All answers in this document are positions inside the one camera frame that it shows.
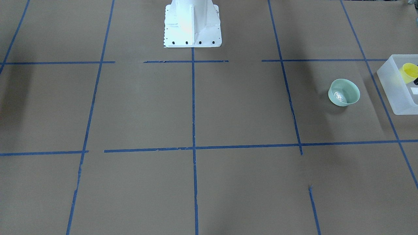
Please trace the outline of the yellow plastic cup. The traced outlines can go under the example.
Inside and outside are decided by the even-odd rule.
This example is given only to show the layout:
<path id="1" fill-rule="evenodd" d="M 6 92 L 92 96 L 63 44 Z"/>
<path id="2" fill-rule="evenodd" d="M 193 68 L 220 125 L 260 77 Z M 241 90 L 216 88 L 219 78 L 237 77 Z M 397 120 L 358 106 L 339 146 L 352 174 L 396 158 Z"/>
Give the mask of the yellow plastic cup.
<path id="1" fill-rule="evenodd" d="M 408 84 L 418 77 L 418 66 L 413 63 L 405 63 L 399 68 L 399 72 L 403 82 Z"/>

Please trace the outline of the translucent plastic box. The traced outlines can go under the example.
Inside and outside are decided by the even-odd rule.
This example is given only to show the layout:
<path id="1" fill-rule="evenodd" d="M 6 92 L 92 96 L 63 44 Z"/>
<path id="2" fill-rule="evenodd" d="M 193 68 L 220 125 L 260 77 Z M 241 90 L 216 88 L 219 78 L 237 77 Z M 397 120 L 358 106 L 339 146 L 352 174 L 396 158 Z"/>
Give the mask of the translucent plastic box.
<path id="1" fill-rule="evenodd" d="M 405 84 L 399 68 L 405 63 L 417 65 L 418 55 L 391 55 L 378 69 L 377 75 L 385 94 L 396 115 L 417 115 L 418 95 L 412 95 L 411 87 L 417 87 L 413 82 Z"/>

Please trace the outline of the mint green bowl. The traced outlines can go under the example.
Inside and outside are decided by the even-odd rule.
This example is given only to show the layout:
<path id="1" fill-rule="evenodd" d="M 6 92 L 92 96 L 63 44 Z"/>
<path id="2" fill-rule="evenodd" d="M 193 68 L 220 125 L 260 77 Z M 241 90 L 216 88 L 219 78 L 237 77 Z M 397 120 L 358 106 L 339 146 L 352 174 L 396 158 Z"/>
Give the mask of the mint green bowl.
<path id="1" fill-rule="evenodd" d="M 360 90 L 348 79 L 336 79 L 330 85 L 328 98 L 333 104 L 345 107 L 360 99 Z"/>

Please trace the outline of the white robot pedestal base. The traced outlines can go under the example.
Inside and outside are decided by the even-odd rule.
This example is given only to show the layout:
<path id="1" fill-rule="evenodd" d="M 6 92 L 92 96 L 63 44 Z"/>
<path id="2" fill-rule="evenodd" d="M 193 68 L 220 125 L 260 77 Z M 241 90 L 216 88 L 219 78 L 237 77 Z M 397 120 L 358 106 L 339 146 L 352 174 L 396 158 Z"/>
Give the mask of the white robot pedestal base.
<path id="1" fill-rule="evenodd" d="M 219 7 L 212 0 L 173 0 L 165 6 L 164 24 L 166 48 L 222 45 Z"/>

